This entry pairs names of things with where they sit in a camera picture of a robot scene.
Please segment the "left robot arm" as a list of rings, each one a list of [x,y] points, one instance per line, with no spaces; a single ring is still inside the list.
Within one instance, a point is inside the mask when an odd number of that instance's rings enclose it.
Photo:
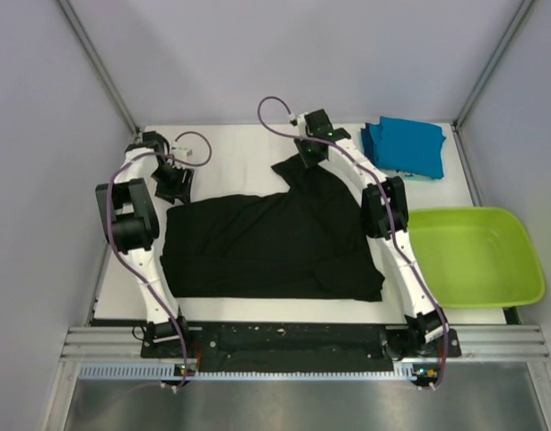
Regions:
[[[162,345],[173,356],[189,351],[192,336],[160,255],[167,211],[191,201],[193,177],[192,169],[173,160],[169,141],[148,131],[127,147],[125,161],[110,181],[95,189],[104,235],[144,300],[144,343]]]

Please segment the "black t shirt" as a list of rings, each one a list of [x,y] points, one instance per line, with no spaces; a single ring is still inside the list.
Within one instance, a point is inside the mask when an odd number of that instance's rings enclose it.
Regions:
[[[297,155],[272,170],[286,192],[168,211],[160,263],[173,295],[380,301],[384,276],[344,182]]]

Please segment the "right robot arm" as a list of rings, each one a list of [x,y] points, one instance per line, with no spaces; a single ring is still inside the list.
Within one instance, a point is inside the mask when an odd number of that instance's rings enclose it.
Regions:
[[[388,278],[398,288],[407,324],[407,344],[420,356],[434,349],[449,356],[450,325],[419,268],[409,234],[409,210],[404,181],[376,168],[348,132],[334,128],[324,110],[288,119],[298,136],[298,151],[308,166],[327,162],[361,196],[360,217],[366,236],[375,241]]]

